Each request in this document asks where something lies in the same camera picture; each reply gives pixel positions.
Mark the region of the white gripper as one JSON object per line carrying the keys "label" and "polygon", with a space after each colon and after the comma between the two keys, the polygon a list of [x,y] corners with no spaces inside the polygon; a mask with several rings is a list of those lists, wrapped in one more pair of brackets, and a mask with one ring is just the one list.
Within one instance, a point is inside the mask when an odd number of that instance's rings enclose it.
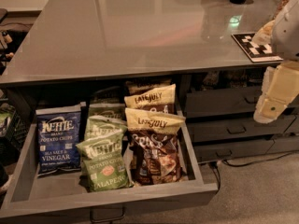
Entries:
{"label": "white gripper", "polygon": [[[265,24],[252,38],[257,45],[270,45],[275,21]],[[268,66],[263,75],[262,94],[253,119],[267,124],[276,120],[299,94],[299,62],[284,61],[276,68]]]}

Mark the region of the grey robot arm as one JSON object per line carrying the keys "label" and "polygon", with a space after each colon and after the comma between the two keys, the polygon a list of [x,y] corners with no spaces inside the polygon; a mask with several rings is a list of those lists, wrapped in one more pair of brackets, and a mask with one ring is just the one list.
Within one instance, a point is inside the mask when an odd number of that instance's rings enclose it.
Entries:
{"label": "grey robot arm", "polygon": [[276,68],[268,66],[263,75],[262,94],[253,119],[267,124],[276,120],[299,94],[299,0],[289,0],[272,21],[271,36],[262,30],[254,42],[269,42],[272,51],[283,59]]}

